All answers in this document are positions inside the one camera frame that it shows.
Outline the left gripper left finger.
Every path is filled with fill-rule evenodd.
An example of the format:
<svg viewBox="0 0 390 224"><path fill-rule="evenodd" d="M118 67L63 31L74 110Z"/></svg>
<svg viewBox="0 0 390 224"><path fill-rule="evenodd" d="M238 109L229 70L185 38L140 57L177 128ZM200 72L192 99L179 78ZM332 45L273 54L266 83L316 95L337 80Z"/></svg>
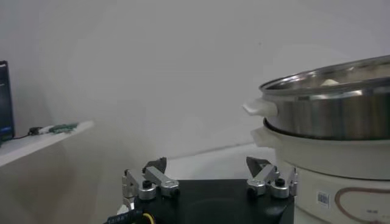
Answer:
<svg viewBox="0 0 390 224"><path fill-rule="evenodd" d="M180 184L165 175L167 159L162 157L149 161L141 169L126 169L122 176L122 202L129 209L135 207L135 200L150 202L158 196L177 198Z"/></svg>

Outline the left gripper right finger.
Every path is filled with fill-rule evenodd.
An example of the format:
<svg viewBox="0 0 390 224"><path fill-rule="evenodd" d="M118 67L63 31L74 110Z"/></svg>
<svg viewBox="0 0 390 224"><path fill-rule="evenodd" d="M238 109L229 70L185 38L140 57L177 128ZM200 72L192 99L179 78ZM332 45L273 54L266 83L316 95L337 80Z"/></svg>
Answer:
<svg viewBox="0 0 390 224"><path fill-rule="evenodd" d="M280 170L266 159L248 156L246 164L251 178L246 181L247 193L251 198L258 198L270 193L277 199L286 199L297 195L297 172L295 167Z"/></svg>

